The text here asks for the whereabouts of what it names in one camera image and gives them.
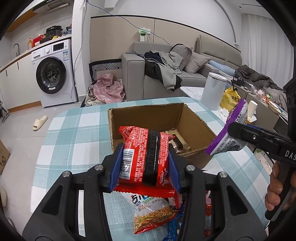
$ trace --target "gray sofa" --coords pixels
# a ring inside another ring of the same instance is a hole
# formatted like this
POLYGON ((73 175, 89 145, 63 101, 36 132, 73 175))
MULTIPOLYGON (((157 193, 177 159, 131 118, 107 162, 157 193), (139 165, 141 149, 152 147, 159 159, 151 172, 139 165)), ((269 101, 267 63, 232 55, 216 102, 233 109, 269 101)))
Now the gray sofa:
MULTIPOLYGON (((131 51, 144 54, 151 49, 169 53, 172 46, 162 43, 134 42, 131 51)), ((232 68, 242 65, 240 52, 235 48, 212 37, 199 36, 196 41, 195 52, 209 56, 212 60, 226 64, 232 68)), ((127 101, 185 96, 177 89, 174 92, 164 88, 156 79, 144 74, 145 60, 135 54, 122 54, 122 81, 127 101)), ((219 73, 216 68, 206 64, 197 73, 188 74, 182 71, 182 86, 204 87, 209 72, 219 73)))

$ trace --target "clothes pile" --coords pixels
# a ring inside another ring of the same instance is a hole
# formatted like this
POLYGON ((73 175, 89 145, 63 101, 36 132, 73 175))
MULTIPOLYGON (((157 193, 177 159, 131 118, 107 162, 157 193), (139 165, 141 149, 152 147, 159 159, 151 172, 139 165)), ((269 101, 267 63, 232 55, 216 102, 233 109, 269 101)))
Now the clothes pile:
POLYGON ((181 87, 182 79, 178 76, 178 69, 183 58, 173 52, 149 51, 144 54, 145 75, 158 79, 167 90, 176 90, 181 87))
POLYGON ((264 74, 259 74, 255 70, 249 68, 246 64, 243 66, 240 66, 235 71, 235 77, 236 78, 241 77, 242 80, 245 80, 250 84, 253 84, 258 89, 262 89, 263 87, 266 87, 266 88, 270 87, 276 90, 281 90, 281 91, 283 90, 282 88, 278 87, 270 77, 264 74))
POLYGON ((287 111, 287 97, 283 89, 278 87, 272 79, 264 74, 259 74, 255 70, 249 68, 246 64, 239 67, 235 71, 235 76, 237 78, 241 77, 242 80, 249 82, 254 85, 258 90, 263 89, 263 87, 269 89, 277 97, 274 100, 276 104, 281 106, 284 111, 287 111))
POLYGON ((114 74, 109 73, 97 78, 94 85, 89 87, 85 105, 99 105, 122 102, 125 98, 122 80, 114 80, 114 74))

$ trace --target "rice cooker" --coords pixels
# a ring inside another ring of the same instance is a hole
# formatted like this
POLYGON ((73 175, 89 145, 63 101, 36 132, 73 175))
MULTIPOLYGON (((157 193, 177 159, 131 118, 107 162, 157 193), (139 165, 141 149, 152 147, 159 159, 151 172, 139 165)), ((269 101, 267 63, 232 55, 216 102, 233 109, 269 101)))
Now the rice cooker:
POLYGON ((62 26, 55 25, 46 30, 45 38, 47 41, 52 40, 54 36, 61 36, 63 34, 62 26))

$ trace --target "cardboard box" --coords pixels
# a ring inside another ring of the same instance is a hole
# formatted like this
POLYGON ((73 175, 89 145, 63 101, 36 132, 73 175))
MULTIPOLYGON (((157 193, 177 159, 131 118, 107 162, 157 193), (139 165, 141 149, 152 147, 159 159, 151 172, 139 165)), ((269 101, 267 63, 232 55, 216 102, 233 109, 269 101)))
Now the cardboard box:
POLYGON ((9 156, 10 156, 9 151, 6 149, 6 147, 3 145, 2 141, 0 140, 0 175, 3 172, 3 169, 7 163, 9 156))
POLYGON ((180 154, 189 164, 202 169, 212 158, 204 150, 216 135, 184 103, 109 109, 108 121, 113 151, 119 142, 124 143, 122 135, 118 132, 120 126, 138 126, 154 131, 176 128, 191 147, 190 152, 180 154))

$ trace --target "faucet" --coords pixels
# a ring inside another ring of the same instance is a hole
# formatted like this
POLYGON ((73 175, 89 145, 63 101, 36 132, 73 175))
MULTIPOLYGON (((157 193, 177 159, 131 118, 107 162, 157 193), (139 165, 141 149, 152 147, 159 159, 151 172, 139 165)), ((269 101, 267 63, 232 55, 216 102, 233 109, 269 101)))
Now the faucet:
POLYGON ((17 45, 17 48, 18 48, 18 50, 17 50, 17 56, 19 56, 20 55, 20 46, 19 46, 19 44, 14 44, 13 45, 13 49, 15 48, 15 45, 17 45))

